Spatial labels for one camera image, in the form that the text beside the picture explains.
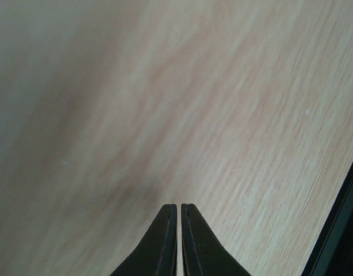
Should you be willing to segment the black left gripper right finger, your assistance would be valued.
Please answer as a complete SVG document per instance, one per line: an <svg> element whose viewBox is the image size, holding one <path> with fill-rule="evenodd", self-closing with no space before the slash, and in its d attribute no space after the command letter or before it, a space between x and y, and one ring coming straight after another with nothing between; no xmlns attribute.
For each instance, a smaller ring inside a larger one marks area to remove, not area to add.
<svg viewBox="0 0 353 276"><path fill-rule="evenodd" d="M194 204L181 205L184 275L248 275L222 246Z"/></svg>

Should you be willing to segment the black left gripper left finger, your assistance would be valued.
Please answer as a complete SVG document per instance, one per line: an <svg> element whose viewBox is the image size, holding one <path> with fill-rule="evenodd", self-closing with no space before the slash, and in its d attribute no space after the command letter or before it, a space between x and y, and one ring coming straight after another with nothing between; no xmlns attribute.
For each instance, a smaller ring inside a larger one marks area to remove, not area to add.
<svg viewBox="0 0 353 276"><path fill-rule="evenodd" d="M165 204L137 247L112 272L113 276L177 274L177 206Z"/></svg>

